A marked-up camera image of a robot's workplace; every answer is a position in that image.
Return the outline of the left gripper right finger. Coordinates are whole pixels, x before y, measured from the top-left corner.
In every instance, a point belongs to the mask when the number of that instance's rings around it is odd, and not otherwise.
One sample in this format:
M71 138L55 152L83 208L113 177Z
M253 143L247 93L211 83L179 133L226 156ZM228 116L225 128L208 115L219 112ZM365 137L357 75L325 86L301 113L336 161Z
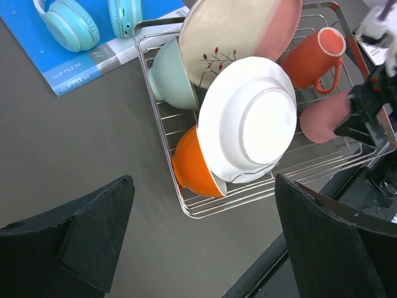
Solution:
M285 175L275 199L300 297L396 297L396 224Z

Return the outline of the pink cream floral plate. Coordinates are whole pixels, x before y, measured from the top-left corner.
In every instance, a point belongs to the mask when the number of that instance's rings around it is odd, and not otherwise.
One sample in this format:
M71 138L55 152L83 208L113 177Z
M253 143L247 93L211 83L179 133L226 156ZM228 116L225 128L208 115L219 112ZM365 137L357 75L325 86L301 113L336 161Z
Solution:
M302 8L301 0L197 1L179 35L190 81L208 88L216 74L249 56L277 61L295 35Z

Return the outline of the chrome wire dish rack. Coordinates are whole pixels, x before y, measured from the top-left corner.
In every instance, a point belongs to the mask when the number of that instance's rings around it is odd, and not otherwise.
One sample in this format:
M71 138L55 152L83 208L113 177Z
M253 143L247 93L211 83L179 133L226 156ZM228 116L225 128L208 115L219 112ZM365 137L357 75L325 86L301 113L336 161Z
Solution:
M339 24L344 35L352 35L341 7L333 1L303 3L303 15L289 48L295 42L305 38L308 33L314 32L314 25ZM308 184L318 179L326 178L327 183L323 191L329 191L325 196L339 200L340 193L351 187L350 181L361 175L360 168L373 168L379 159L394 153L390 144L384 143L383 148L370 148L366 144L348 138L338 137L324 144L314 144L303 136L300 126L297 126L292 144L280 163L268 174L250 183L228 184L228 193L225 197L205 197L184 189L177 182L174 175L171 159L176 150L177 142L188 129L197 123L198 112L171 107L164 101L157 101L148 80L148 70L154 62L154 54L162 48L167 38L178 35L180 25L187 15L187 8L178 9L176 17L165 17L159 20L145 20L138 26L135 42L138 49L138 58L145 77L146 87L153 108L156 124L163 144L167 164L171 172L177 198L185 215L193 219L202 219L210 215L230 210L250 202L265 199L274 195L276 174L284 174L301 184ZM324 17L324 11L333 11L335 22L331 24L330 17ZM174 26L167 32L144 33L143 29L150 27ZM143 45L146 39L154 37L161 43L158 46Z

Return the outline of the white blue-rimmed plate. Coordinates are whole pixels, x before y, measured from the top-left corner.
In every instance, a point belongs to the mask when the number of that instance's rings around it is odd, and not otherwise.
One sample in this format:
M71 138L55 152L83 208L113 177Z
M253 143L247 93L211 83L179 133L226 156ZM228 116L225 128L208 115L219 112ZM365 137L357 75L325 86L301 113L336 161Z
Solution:
M275 62L250 56L226 67L207 90L197 135L210 171L247 183L271 171L297 126L290 78Z

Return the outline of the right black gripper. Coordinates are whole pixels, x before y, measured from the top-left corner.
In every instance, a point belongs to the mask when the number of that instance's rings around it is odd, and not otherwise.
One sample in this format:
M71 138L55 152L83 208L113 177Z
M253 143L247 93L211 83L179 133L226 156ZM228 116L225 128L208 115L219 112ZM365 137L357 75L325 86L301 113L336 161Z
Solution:
M396 123L396 75L389 77L385 64L382 64L374 69L367 83L355 85L349 91L349 115L334 129L334 133L381 148L386 137L377 114L384 104L389 104L391 122Z

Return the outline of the orange white bowl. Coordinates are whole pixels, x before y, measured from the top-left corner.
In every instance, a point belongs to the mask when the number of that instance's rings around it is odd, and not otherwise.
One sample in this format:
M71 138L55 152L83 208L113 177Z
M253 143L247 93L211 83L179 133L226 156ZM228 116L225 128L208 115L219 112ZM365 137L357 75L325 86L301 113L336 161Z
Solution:
M227 195L226 182L210 171L203 157L196 125L188 129L177 143L171 163L177 182L183 188L206 197Z

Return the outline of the pink plastic cup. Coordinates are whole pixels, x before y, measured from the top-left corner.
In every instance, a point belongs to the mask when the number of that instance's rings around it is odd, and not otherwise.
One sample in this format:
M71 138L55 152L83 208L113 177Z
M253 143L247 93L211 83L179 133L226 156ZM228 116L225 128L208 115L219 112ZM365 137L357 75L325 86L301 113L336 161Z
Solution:
M326 97L305 109L300 116L300 128L307 139L326 143L337 138L334 129L349 115L349 91Z

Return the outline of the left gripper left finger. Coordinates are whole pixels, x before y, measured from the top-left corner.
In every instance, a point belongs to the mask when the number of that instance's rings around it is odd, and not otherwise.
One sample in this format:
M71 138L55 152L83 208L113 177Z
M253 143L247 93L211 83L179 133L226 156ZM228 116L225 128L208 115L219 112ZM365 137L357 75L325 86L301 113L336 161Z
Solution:
M104 297L134 196L133 178L124 175L1 228L1 297Z

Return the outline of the mint green bowl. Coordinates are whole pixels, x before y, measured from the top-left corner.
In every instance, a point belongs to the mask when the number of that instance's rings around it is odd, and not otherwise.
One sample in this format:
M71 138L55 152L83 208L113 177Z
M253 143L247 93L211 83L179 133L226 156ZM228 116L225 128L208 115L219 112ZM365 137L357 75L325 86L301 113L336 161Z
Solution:
M182 109L197 111L197 94L182 61L178 38L173 37L157 52L148 70L149 86L157 101Z

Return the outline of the orange mug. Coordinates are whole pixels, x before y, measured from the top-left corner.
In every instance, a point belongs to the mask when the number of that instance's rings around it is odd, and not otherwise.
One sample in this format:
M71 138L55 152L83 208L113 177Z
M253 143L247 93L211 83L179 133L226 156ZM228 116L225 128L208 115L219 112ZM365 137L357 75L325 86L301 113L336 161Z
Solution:
M323 27L290 50L280 65L294 88L305 89L312 85L318 93L327 95L337 87L345 50L346 41L340 31ZM334 82L327 90L320 80L331 68L334 68Z

